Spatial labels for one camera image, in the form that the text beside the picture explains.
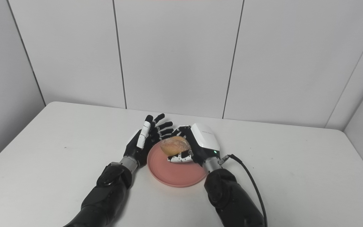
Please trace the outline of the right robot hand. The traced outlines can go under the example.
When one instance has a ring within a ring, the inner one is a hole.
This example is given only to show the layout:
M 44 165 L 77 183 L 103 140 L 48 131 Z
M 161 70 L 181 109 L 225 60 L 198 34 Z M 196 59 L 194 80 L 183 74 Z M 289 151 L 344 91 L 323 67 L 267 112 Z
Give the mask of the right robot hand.
M 190 148 L 169 156 L 170 163 L 194 162 L 211 172 L 221 169 L 220 145 L 212 130 L 204 124 L 182 125 L 176 128 L 173 136 L 181 136 L 189 143 Z

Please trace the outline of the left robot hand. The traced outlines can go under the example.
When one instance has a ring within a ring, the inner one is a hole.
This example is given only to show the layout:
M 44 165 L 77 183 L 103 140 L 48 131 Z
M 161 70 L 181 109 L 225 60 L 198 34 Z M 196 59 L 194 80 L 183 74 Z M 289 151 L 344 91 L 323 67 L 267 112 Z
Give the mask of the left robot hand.
M 155 144 L 170 138 L 173 132 L 173 122 L 163 122 L 164 118 L 164 113 L 157 117 L 147 115 L 142 128 L 126 145 L 124 158 L 131 159 L 136 166 L 135 168 L 146 165 L 148 153 Z

